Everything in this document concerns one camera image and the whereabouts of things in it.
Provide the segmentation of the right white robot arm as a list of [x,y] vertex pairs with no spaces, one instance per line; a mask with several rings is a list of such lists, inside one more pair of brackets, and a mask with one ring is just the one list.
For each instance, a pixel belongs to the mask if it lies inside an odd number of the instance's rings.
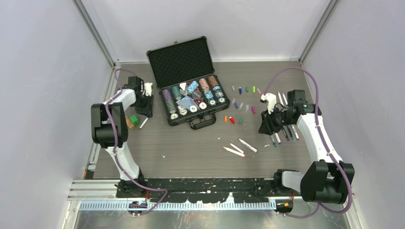
[[261,113],[260,134],[273,136],[283,127],[296,125],[304,137],[311,165],[305,173],[278,169],[274,174],[273,191],[284,196],[294,190],[306,202],[343,204],[349,196],[354,178],[352,164],[344,163],[334,150],[323,126],[320,109],[306,100],[303,90],[288,92],[286,106],[277,107],[277,96],[261,95],[260,101],[267,104]]

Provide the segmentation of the orange cap white marker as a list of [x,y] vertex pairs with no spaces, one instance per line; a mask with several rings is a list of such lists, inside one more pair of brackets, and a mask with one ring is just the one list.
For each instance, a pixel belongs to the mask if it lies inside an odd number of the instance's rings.
[[231,153],[233,153],[233,154],[236,154],[236,155],[238,155],[238,156],[246,157],[246,155],[245,155],[244,153],[241,153],[241,152],[239,152],[239,151],[237,151],[237,150],[233,150],[233,149],[230,149],[230,148],[225,147],[225,146],[223,146],[223,148],[224,148],[226,151],[231,152]]

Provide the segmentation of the dark green marker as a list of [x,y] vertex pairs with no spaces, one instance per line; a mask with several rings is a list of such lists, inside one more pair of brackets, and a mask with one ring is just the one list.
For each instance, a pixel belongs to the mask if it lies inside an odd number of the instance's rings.
[[277,147],[277,143],[276,143],[276,141],[275,141],[275,139],[274,139],[274,137],[272,135],[270,136],[270,139],[272,141],[273,146]]

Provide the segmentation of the purple cap white marker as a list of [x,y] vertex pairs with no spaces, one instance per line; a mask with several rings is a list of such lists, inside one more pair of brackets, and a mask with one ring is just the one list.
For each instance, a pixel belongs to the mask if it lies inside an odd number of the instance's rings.
[[280,138],[279,138],[278,133],[274,133],[274,136],[275,136],[275,138],[276,138],[277,143],[278,143],[278,144],[281,144],[281,140],[280,140]]

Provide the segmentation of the green tip white marker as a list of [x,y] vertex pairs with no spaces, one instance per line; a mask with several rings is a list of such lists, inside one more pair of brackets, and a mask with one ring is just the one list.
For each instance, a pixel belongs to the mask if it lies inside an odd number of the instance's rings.
[[250,144],[248,144],[246,141],[244,141],[243,139],[238,139],[244,146],[246,146],[247,148],[249,148],[251,151],[253,151],[254,153],[257,153],[257,149],[254,148],[253,146],[251,146]]

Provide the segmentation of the light blue marker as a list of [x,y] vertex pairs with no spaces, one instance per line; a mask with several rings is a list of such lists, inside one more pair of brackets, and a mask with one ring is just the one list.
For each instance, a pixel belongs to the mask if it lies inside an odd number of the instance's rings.
[[295,138],[294,138],[294,134],[293,134],[293,132],[292,132],[292,130],[291,130],[291,128],[290,128],[289,125],[287,125],[287,130],[288,130],[288,133],[289,133],[289,135],[290,135],[291,140],[294,140],[294,139],[295,139]]

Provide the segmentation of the small red pen cap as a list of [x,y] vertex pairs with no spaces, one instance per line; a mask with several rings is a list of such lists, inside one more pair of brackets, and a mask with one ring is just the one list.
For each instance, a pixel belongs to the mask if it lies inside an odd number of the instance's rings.
[[230,120],[230,122],[232,123],[232,124],[235,124],[235,120],[233,119],[233,117],[229,117],[229,120]]

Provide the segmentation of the dark purple marker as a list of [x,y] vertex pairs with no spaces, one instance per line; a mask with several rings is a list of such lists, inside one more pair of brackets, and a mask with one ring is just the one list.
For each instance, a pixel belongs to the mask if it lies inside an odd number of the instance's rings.
[[282,132],[283,132],[283,135],[285,136],[286,140],[289,141],[290,138],[289,138],[289,136],[288,136],[288,134],[287,134],[287,132],[286,132],[286,130],[285,130],[284,127],[282,128]]

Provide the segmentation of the blue tip white marker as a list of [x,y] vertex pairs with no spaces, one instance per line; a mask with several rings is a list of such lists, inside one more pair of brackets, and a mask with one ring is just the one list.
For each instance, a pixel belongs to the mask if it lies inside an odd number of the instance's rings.
[[142,129],[144,127],[144,125],[146,124],[146,122],[150,119],[150,116],[147,116],[144,121],[140,124],[139,129]]

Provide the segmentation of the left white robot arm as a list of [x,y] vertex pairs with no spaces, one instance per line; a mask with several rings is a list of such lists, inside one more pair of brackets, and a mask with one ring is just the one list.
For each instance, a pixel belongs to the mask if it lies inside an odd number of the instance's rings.
[[128,78],[108,100],[91,105],[91,134],[95,144],[105,149],[113,159],[120,174],[120,184],[128,185],[134,197],[142,197],[146,190],[143,174],[135,163],[128,146],[128,125],[125,111],[134,107],[147,118],[152,116],[153,83],[146,83],[137,76]]

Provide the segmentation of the magenta cap white marker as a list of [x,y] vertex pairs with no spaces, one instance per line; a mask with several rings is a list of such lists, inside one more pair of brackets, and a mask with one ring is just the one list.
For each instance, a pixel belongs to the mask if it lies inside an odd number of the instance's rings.
[[296,138],[297,140],[299,140],[299,135],[298,135],[298,133],[297,133],[295,127],[292,125],[291,128],[292,128],[292,131],[293,131],[293,133],[294,133],[294,135],[295,135],[295,138]]

